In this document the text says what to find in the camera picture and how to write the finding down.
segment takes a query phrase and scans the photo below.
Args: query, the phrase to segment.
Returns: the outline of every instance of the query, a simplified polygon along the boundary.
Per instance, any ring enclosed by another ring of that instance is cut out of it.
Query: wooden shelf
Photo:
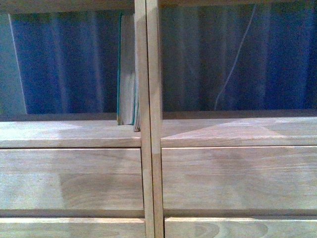
[[[235,4],[255,4],[291,2],[297,0],[161,0],[162,7],[165,6],[211,6],[211,5],[235,5]]]
[[[0,0],[0,13],[44,13],[133,8],[133,0]]]
[[[316,111],[171,113],[165,118],[161,147],[317,145]]]
[[[0,148],[141,147],[141,134],[116,120],[0,122]]]

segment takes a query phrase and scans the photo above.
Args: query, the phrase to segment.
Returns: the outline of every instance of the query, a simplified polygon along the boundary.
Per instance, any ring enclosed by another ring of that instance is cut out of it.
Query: wooden plank
[[[162,172],[161,172],[161,122],[162,122],[162,85],[161,85],[161,48],[159,29],[159,0],[147,0],[148,63],[150,90],[151,145],[153,164],[153,195],[155,237],[164,237]]]
[[[253,218],[168,218],[166,238],[315,238],[317,218],[261,220]]]
[[[4,238],[145,238],[141,219],[1,218]]]
[[[139,78],[141,152],[147,238],[154,238],[153,175],[148,72],[148,36],[145,0],[135,0],[136,74]]]
[[[142,211],[140,160],[140,149],[0,150],[0,210]]]
[[[168,119],[162,147],[317,145],[317,117]]]
[[[276,2],[293,2],[300,0],[161,0],[160,5],[166,6],[212,6],[236,4],[266,4]]]
[[[317,146],[164,148],[164,209],[316,213],[316,156]]]
[[[133,0],[0,0],[0,12],[44,13],[133,9]]]
[[[115,120],[0,122],[0,148],[140,147],[139,132]]]

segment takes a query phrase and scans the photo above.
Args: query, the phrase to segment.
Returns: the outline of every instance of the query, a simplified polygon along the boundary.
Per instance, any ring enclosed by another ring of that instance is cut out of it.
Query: wooden drawer
[[[169,218],[165,238],[316,238],[317,220]]]
[[[140,149],[2,149],[0,165],[4,212],[143,213]]]
[[[164,148],[162,176],[168,216],[317,209],[317,146]]]
[[[140,219],[2,218],[2,238],[145,238]]]

